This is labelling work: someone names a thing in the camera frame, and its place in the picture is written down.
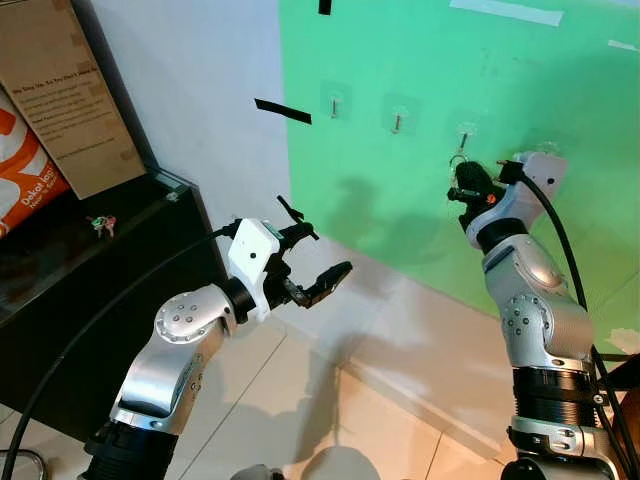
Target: cardboard box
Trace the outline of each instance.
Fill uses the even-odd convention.
[[[69,0],[0,2],[0,84],[79,198],[144,173]]]

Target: keys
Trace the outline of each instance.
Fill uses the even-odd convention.
[[[91,226],[97,232],[98,238],[102,238],[102,232],[106,230],[109,234],[109,238],[115,236],[116,217],[113,215],[100,216],[96,218],[87,217],[87,220],[91,222]]]

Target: black cable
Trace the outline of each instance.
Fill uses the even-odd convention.
[[[119,303],[123,298],[129,295],[133,290],[135,290],[140,284],[145,282],[149,277],[154,275],[156,272],[164,268],[167,264],[171,263],[176,258],[184,255],[188,251],[194,249],[195,247],[207,242],[211,241],[216,237],[221,235],[233,236],[238,229],[239,220],[236,220],[234,223],[227,225],[226,227],[222,227],[215,232],[209,233],[202,237],[199,240],[191,243],[186,246],[179,252],[173,254],[172,256],[165,258],[162,262],[157,264],[155,267],[147,270],[145,273],[136,278],[127,288],[118,293],[115,297],[109,300],[91,319],[80,329],[78,333],[71,339],[71,341],[67,344],[67,346],[62,350],[62,353],[58,355],[55,361],[49,367],[49,370],[43,375],[40,383],[36,387],[33,394],[31,394],[31,398],[27,402],[27,406],[22,412],[22,417],[16,426],[15,431],[13,432],[13,437],[11,438],[11,445],[7,450],[7,456],[5,458],[4,468],[2,469],[2,480],[11,480],[11,475],[13,473],[13,467],[16,462],[16,456],[18,454],[18,449],[20,448],[20,442],[22,441],[22,437],[24,436],[24,432],[27,429],[27,423],[29,423],[29,419],[33,414],[33,411],[40,399],[40,396],[44,392],[45,388],[53,378],[54,374],[60,367],[60,364],[63,362],[64,358],[69,354],[69,352],[75,347],[78,341],[89,331],[91,327],[93,327],[98,320],[100,320],[105,313],[111,310],[117,303]]]
[[[556,233],[558,234],[558,238],[560,239],[560,244],[562,245],[562,250],[564,251],[564,256],[567,257],[567,263],[569,264],[569,272],[571,272],[571,279],[573,280],[573,287],[576,290],[576,297],[578,297],[578,303],[584,308],[587,308],[587,298],[584,295],[584,288],[582,287],[582,280],[580,279],[580,272],[578,271],[578,264],[576,263],[576,258],[573,256],[573,250],[571,249],[571,244],[569,243],[569,237],[567,237],[567,232],[564,230],[564,226],[562,225],[562,221],[560,217],[556,213],[555,208],[551,205],[551,202],[544,194],[542,190],[536,185],[536,183],[527,177],[524,172],[522,173],[522,183],[524,183],[529,190],[533,192],[533,194],[538,198],[544,209],[547,211],[551,222],[553,223],[554,228],[556,229]]]
[[[562,245],[562,250],[564,251],[564,255],[567,258],[567,263],[569,265],[569,271],[571,272],[571,278],[573,280],[573,286],[576,291],[578,303],[585,310],[588,310],[587,299],[584,294],[584,288],[582,287],[582,280],[580,279],[580,272],[578,271],[578,265],[573,255],[573,250],[571,249],[571,244],[569,243],[569,238],[567,237],[567,232],[565,231],[564,226],[562,225],[562,221],[560,220],[560,217],[556,213],[556,210],[553,208],[553,205],[551,205],[551,202],[549,201],[547,196],[531,178],[529,178],[523,172],[520,175],[519,180],[522,181],[522,183],[524,183],[527,187],[529,187],[529,189],[540,201],[540,203],[546,210],[547,214],[549,215],[549,218],[553,223],[553,226],[556,230],[558,238],[560,239],[560,244]],[[616,450],[616,454],[618,455],[620,462],[624,464],[625,460],[628,461],[628,466],[630,467],[630,470],[627,472],[627,475],[629,476],[630,479],[639,480],[640,479],[640,462],[638,460],[638,454],[636,453],[635,446],[631,438],[631,434],[629,433],[627,422],[622,413],[622,408],[620,407],[620,403],[618,402],[618,398],[616,397],[615,391],[613,390],[610,383],[608,382],[608,379],[607,379],[608,374],[607,374],[607,370],[605,368],[604,362],[602,361],[602,358],[600,357],[600,353],[596,349],[595,345],[591,347],[591,356],[593,357],[594,363],[600,372],[600,377],[607,391],[607,395],[609,396],[609,401],[611,403],[611,408],[613,409],[615,418],[620,419],[620,422],[619,422],[620,433],[622,434],[622,439],[624,441],[624,444],[627,450],[628,458],[624,458],[624,452],[622,451],[622,448],[618,443],[618,439],[615,437],[615,434],[613,433],[613,429],[611,429],[611,426],[609,425],[609,429],[606,428],[606,424],[609,423],[609,420],[606,418],[606,415],[604,415],[604,410],[602,411],[602,414],[606,420],[606,424],[604,424],[603,426],[605,426],[605,429],[607,429],[607,433],[609,434],[611,443],[614,444],[614,449]]]
[[[602,427],[606,430],[609,438],[615,439],[616,434],[613,431],[611,422],[609,422],[609,419],[607,418],[607,414],[604,411],[604,407],[602,407],[601,405],[596,406],[596,413],[598,414],[598,419],[600,420]],[[637,480],[637,477],[636,479],[633,479],[633,477],[631,476],[632,472],[631,472],[631,467],[629,466],[629,459],[627,458],[624,451],[622,450],[622,446],[620,445],[620,442],[618,442],[616,439],[616,441],[611,442],[611,446],[613,447],[613,450],[616,453],[616,456],[618,457],[618,461],[620,462],[620,466],[622,467],[622,470],[624,470],[624,473],[627,476],[627,478],[630,480]]]

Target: black tape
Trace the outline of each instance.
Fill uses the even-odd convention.
[[[331,0],[320,0],[318,13],[320,15],[331,15]]]
[[[284,115],[292,120],[298,120],[299,122],[308,123],[311,125],[311,114],[307,112],[303,112],[301,110],[296,110],[295,108],[285,107],[284,105],[279,105],[273,102],[267,102],[266,100],[260,100],[259,98],[255,99],[256,107],[259,110],[266,110],[267,112],[279,113],[280,115]]]

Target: white wall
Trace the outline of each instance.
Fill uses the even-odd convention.
[[[160,165],[200,186],[215,225],[288,224],[275,201],[290,191],[285,122],[253,102],[283,102],[277,0],[89,1]],[[497,448],[513,402],[494,319],[330,240],[296,250],[300,282],[347,258],[356,269],[313,310],[279,309],[291,331],[336,361],[352,354],[352,371],[436,426]]]

